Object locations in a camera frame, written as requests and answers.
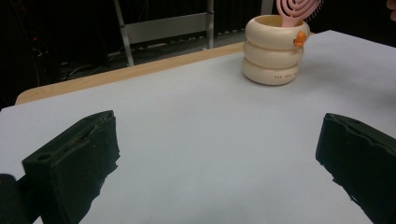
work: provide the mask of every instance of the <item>stacked ring cup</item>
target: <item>stacked ring cup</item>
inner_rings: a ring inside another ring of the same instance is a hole
[[[281,27],[278,15],[264,15],[247,23],[242,72],[265,85],[283,85],[297,76],[303,58],[309,26],[301,21],[294,27]]]

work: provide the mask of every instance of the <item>table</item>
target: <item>table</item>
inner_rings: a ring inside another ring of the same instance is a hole
[[[18,96],[16,105],[65,94],[72,91],[80,91],[111,82],[126,80],[132,77],[140,77],[146,74],[179,67],[188,63],[197,63],[203,60],[217,58],[227,54],[240,52],[242,51],[242,47],[243,43],[236,43],[215,49],[207,49],[186,55],[176,56],[173,58],[163,59],[152,63],[143,63],[133,67],[122,68],[94,76],[82,77],[48,86],[33,88],[21,93]]]
[[[327,112],[396,133],[396,50],[312,35],[299,75],[279,87],[245,78],[242,58],[239,51],[130,79],[132,70],[121,70],[110,73],[117,82],[90,79],[94,88],[5,108],[0,172],[20,178],[28,154],[112,109],[119,167],[81,223],[371,223],[315,151]]]

